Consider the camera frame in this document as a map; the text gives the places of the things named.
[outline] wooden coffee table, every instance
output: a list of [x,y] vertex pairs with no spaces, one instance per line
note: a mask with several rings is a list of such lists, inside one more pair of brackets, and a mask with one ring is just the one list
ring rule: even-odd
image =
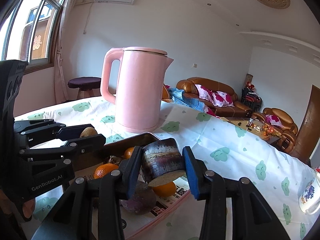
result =
[[[280,137],[279,136],[276,136],[276,135],[267,135],[267,136],[264,136],[263,135],[263,131],[261,132],[258,132],[257,130],[249,127],[251,130],[248,129],[248,127],[246,127],[246,125],[248,124],[248,121],[250,118],[240,118],[240,117],[221,117],[220,119],[222,120],[225,120],[235,126],[238,126],[240,128],[242,128],[243,130],[246,130],[250,133],[253,133],[255,135],[258,135],[262,140],[266,141],[268,144],[275,144],[279,139]],[[253,123],[255,123],[256,125],[260,125],[262,126],[263,123],[260,122],[259,120],[257,119],[254,119],[253,120]]]

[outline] green cartoon cloud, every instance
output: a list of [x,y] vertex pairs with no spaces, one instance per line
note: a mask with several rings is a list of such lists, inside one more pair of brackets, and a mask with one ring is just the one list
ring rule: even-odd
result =
[[289,196],[290,193],[289,184],[290,181],[288,180],[288,177],[285,177],[284,180],[281,182],[281,188],[286,196]]
[[246,130],[243,130],[242,128],[238,127],[238,126],[235,126],[235,129],[236,129],[236,133],[238,135],[238,137],[243,137],[244,134],[247,132]]
[[266,178],[266,169],[267,166],[263,161],[256,166],[256,174],[259,180],[264,180]]
[[84,110],[87,110],[90,108],[90,103],[89,102],[82,102],[82,103],[74,105],[72,108],[76,112],[83,112]]
[[42,222],[57,201],[58,199],[55,197],[53,198],[44,197],[39,199],[36,202],[36,208],[32,214],[33,217]]
[[210,154],[210,157],[214,158],[215,161],[222,161],[222,162],[226,162],[228,159],[228,155],[230,152],[230,149],[227,147],[222,147],[219,148],[217,150],[215,150],[214,152],[212,152]]
[[199,113],[196,117],[196,119],[200,122],[203,122],[203,121],[208,122],[210,118],[211,118],[211,115],[206,113]]
[[28,116],[28,120],[37,120],[37,119],[43,119],[44,113],[37,113],[37,114],[32,114]]
[[116,118],[114,115],[107,115],[103,117],[100,122],[108,123],[108,122],[115,122],[115,121],[116,121]]
[[306,226],[303,223],[300,223],[300,238],[301,240],[306,235]]
[[289,223],[291,222],[291,211],[289,206],[287,206],[286,204],[283,204],[283,215],[286,224],[289,225]]
[[177,132],[179,130],[179,124],[180,122],[170,121],[166,123],[163,127],[161,127],[161,129],[166,132]]
[[115,134],[115,135],[111,135],[109,136],[107,139],[106,139],[106,143],[112,143],[112,142],[117,142],[117,141],[120,141],[120,140],[123,140],[124,138],[119,135],[119,134]]

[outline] orange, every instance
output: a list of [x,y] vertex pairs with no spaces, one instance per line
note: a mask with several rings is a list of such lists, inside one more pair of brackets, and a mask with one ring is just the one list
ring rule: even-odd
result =
[[129,159],[131,157],[133,149],[134,149],[134,147],[130,147],[130,148],[125,150],[125,152],[124,152],[124,158],[125,159]]
[[153,187],[152,189],[159,197],[169,197],[176,193],[177,187],[174,182],[169,182],[168,184]]
[[107,164],[103,164],[100,165],[96,171],[94,172],[94,178],[98,179],[98,178],[102,178],[104,175],[108,174],[109,172],[118,169],[119,166],[112,164],[112,163],[107,163]]

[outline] ceiling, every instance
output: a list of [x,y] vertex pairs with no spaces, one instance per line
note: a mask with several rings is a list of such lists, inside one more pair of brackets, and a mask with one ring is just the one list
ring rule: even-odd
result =
[[241,31],[273,33],[320,48],[320,25],[303,0],[291,0],[287,9],[269,8],[257,0],[193,0]]

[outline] blue cloth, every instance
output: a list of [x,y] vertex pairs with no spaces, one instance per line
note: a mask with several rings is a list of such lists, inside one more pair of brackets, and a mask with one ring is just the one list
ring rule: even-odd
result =
[[186,98],[183,89],[169,88],[168,92],[173,99],[173,102],[179,105],[184,105],[204,112],[204,103],[200,102],[198,98]]

